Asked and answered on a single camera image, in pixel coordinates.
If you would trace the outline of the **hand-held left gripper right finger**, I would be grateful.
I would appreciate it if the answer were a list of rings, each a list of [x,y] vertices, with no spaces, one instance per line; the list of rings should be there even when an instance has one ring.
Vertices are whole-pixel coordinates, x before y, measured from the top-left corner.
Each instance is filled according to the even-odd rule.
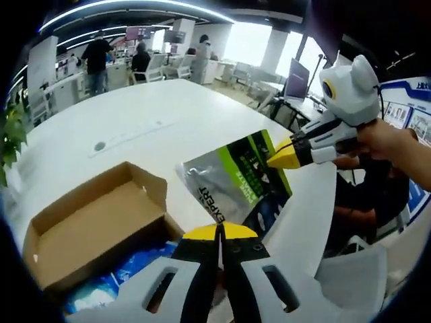
[[[235,322],[322,322],[317,282],[288,260],[269,255],[248,227],[222,224],[222,260]]]

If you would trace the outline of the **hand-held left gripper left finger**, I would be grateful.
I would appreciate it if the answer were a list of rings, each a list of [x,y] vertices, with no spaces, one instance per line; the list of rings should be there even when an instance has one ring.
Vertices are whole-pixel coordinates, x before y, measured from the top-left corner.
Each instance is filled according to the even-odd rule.
[[[120,286],[115,301],[81,310],[67,322],[206,322],[218,277],[220,227],[186,233],[170,258],[160,257]]]

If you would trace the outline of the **person's right hand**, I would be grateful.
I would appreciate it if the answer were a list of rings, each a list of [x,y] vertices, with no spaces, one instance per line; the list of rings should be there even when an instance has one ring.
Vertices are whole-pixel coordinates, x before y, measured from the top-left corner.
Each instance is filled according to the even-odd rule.
[[[397,129],[381,119],[359,128],[358,142],[373,157],[387,159],[400,169],[429,153],[408,129]]]

